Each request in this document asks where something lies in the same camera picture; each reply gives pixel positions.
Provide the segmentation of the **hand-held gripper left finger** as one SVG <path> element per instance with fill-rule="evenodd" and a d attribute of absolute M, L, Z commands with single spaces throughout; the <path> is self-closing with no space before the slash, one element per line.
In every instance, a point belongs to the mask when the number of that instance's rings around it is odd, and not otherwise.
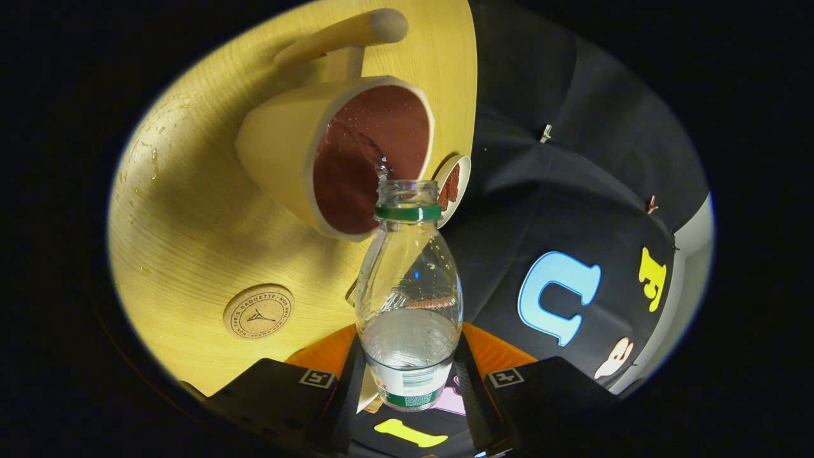
<path fill-rule="evenodd" d="M 353 324 L 293 354 L 263 357 L 209 396 L 181 385 L 206 426 L 274 456 L 346 456 L 366 363 Z"/>

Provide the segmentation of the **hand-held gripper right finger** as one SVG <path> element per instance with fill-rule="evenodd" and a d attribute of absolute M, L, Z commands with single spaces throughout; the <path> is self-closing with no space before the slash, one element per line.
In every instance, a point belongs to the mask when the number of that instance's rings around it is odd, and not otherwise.
<path fill-rule="evenodd" d="M 463 324 L 454 354 L 472 440 L 488 457 L 550 457 L 573 449 L 619 401 L 563 357 L 536 359 Z"/>

